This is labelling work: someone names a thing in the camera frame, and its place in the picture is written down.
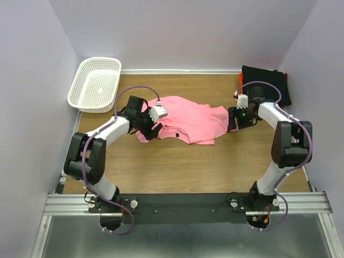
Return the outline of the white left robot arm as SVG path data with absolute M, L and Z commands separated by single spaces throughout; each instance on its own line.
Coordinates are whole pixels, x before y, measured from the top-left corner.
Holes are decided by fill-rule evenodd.
M 162 128 L 159 120 L 168 115 L 160 100 L 142 110 L 144 104 L 148 104 L 145 99 L 130 96 L 127 105 L 105 124 L 88 133 L 76 132 L 71 138 L 63 171 L 83 181 L 107 212 L 119 207 L 120 197 L 119 188 L 105 176 L 106 149 L 125 134 L 140 132 L 146 140 L 157 138 Z

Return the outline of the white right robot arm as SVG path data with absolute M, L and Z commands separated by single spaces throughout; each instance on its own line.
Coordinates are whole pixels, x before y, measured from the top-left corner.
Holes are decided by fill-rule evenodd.
M 297 169 L 312 159 L 312 124 L 301 121 L 284 111 L 279 102 L 263 96 L 261 81 L 254 81 L 251 91 L 239 88 L 233 94 L 236 106 L 228 109 L 228 131 L 236 132 L 266 121 L 274 129 L 271 164 L 264 175 L 253 183 L 248 193 L 233 193 L 230 204 L 245 211 L 258 211 L 277 205 L 277 193 L 282 183 Z

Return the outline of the pink t shirt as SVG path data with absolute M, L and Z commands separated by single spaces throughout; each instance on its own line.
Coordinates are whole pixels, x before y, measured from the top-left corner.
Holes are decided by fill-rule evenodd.
M 223 107 L 198 104 L 180 96 L 161 98 L 168 115 L 158 121 L 159 139 L 176 138 L 187 144 L 213 145 L 228 132 L 229 113 Z

